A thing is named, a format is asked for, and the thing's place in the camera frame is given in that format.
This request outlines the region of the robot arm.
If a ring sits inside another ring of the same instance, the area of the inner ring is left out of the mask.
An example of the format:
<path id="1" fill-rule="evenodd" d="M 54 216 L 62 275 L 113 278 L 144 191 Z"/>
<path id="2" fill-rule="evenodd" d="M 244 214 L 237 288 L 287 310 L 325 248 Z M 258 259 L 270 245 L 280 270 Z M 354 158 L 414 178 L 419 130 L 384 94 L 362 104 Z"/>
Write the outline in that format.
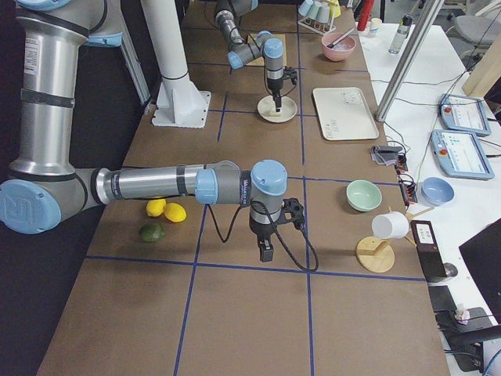
<path id="1" fill-rule="evenodd" d="M 262 57 L 265 62 L 266 85 L 271 92 L 275 111 L 282 110 L 283 42 L 269 31 L 261 31 L 247 42 L 236 25 L 236 18 L 242 17 L 258 7 L 258 1 L 216 1 L 214 21 L 228 45 L 228 61 L 232 69 L 240 69 L 247 63 Z"/>
<path id="2" fill-rule="evenodd" d="M 1 3 L 1 179 L 19 153 L 24 58 L 23 28 L 12 1 Z M 70 162 L 79 168 L 119 168 L 144 107 L 119 48 L 83 46 L 79 50 L 76 109 Z M 1 263 L 35 259 L 71 260 L 87 251 L 103 213 L 92 208 L 39 235 L 1 228 Z"/>

